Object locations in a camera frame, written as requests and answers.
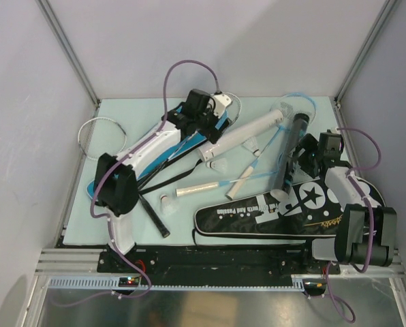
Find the metal sheet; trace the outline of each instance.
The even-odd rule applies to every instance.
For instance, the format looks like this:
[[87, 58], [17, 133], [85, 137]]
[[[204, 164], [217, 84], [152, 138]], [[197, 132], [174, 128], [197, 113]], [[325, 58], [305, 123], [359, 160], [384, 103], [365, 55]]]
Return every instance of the metal sheet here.
[[[334, 279], [335, 294], [354, 309], [352, 326], [403, 326], [388, 279]], [[59, 303], [81, 300], [98, 291], [49, 290]], [[260, 327], [346, 326], [330, 300], [300, 292], [153, 291], [132, 300], [100, 296], [71, 308], [44, 303], [40, 326], [168, 326]]]

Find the star logo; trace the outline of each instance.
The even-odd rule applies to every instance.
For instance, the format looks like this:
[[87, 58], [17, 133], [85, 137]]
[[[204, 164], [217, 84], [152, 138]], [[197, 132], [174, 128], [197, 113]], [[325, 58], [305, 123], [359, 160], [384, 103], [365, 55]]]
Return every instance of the star logo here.
[[319, 198], [321, 195], [315, 192], [315, 186], [312, 187], [312, 190], [307, 191], [306, 189], [304, 190], [306, 193], [306, 197], [303, 198], [303, 202], [306, 203], [309, 200], [313, 201], [313, 203], [316, 205], [317, 204], [317, 198]]

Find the teal mat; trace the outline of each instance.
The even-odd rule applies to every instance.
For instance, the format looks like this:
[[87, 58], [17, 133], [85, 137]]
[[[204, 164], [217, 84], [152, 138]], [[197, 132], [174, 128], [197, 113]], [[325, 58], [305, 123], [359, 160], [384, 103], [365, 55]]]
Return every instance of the teal mat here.
[[[248, 121], [268, 112], [276, 97], [246, 97], [242, 98], [243, 111], [239, 120], [233, 128], [244, 125]], [[314, 97], [317, 102], [317, 116], [314, 122], [309, 126], [308, 132], [316, 138], [319, 133], [326, 131], [331, 127], [337, 126], [332, 104], [328, 97]], [[169, 99], [169, 108], [175, 107], [181, 99]], [[286, 102], [292, 104], [296, 110], [304, 108], [308, 110], [310, 103], [302, 98], [289, 98]], [[236, 108], [229, 108], [230, 116], [236, 114]], [[105, 99], [101, 102], [99, 116], [106, 116], [118, 121], [125, 129], [128, 135], [127, 146], [132, 145], [141, 138], [163, 114], [162, 99]], [[257, 137], [261, 147], [268, 142], [274, 135], [276, 127], [266, 131]], [[276, 160], [280, 151], [283, 150], [286, 134], [281, 134], [273, 144], [266, 150], [260, 159], [254, 173], [259, 174], [274, 170]], [[101, 142], [102, 132], [94, 131], [93, 142]], [[219, 157], [225, 157], [228, 160], [228, 173], [220, 173], [207, 168], [204, 164], [199, 165], [196, 170], [188, 177], [172, 183], [162, 189], [146, 195], [146, 199], [152, 207], [158, 212], [171, 235], [162, 238], [144, 209], [138, 203], [131, 212], [131, 219], [134, 225], [134, 238], [138, 244], [144, 245], [192, 245], [191, 231], [193, 229], [193, 217], [199, 208], [211, 206], [214, 204], [227, 202], [224, 196], [230, 186], [220, 187], [204, 193], [195, 193], [189, 196], [178, 198], [179, 210], [173, 215], [164, 217], [160, 212], [159, 198], [162, 194], [173, 196], [177, 187], [188, 187], [192, 185], [220, 181], [226, 179], [238, 178], [243, 170], [254, 160], [253, 154], [238, 146]], [[188, 170], [194, 166], [198, 160], [196, 151], [188, 154], [178, 162], [174, 163], [164, 171], [159, 173], [149, 185], [162, 182], [176, 174]], [[108, 242], [108, 232], [106, 229], [105, 219], [94, 219], [89, 214], [90, 199], [87, 195], [87, 185], [93, 180], [97, 162], [86, 160], [83, 166], [82, 175], [77, 186], [76, 197], [72, 206], [72, 211], [68, 221], [67, 229], [64, 236], [66, 245], [102, 245]], [[253, 194], [262, 193], [270, 189], [270, 177], [259, 178], [247, 181], [245, 186], [238, 192], [237, 198], [252, 196]], [[309, 179], [304, 176], [298, 176], [298, 180]], [[97, 213], [103, 211], [102, 208], [95, 209]], [[253, 239], [235, 239], [235, 238], [209, 238], [197, 235], [197, 243], [207, 245], [225, 245], [225, 244], [280, 244], [294, 243], [288, 240], [253, 240]]]

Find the small white cap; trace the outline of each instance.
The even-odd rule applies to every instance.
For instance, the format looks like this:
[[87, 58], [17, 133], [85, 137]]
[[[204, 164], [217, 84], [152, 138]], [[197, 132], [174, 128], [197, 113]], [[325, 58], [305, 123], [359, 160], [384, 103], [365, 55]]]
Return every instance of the small white cap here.
[[172, 199], [165, 194], [161, 196], [161, 212], [162, 215], [168, 216], [175, 213], [178, 209], [178, 204], [175, 199]]
[[289, 195], [281, 189], [272, 189], [270, 195], [279, 202], [287, 201]]

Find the white tube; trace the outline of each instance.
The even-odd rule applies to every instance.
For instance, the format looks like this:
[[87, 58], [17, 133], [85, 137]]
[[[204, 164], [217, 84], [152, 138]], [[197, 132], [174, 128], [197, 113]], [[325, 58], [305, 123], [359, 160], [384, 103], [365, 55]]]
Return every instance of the white tube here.
[[186, 196], [187, 194], [197, 193], [201, 191], [207, 191], [208, 189], [216, 189], [219, 186], [218, 182], [200, 184], [183, 189], [176, 189], [176, 196]]
[[206, 142], [198, 148], [198, 155], [203, 161], [208, 161], [243, 143], [251, 136], [263, 133], [270, 127], [280, 123], [282, 120], [282, 112], [278, 109], [272, 110], [268, 114], [224, 134], [216, 144]]
[[[253, 172], [254, 168], [252, 166], [248, 166], [246, 170], [244, 170], [243, 174], [239, 178], [247, 178], [248, 176], [251, 175]], [[226, 197], [229, 200], [233, 200], [236, 193], [238, 193], [239, 189], [243, 186], [245, 183], [246, 179], [241, 179], [240, 181], [237, 181], [236, 183], [233, 184], [233, 186], [230, 188], [230, 190], [226, 193]]]

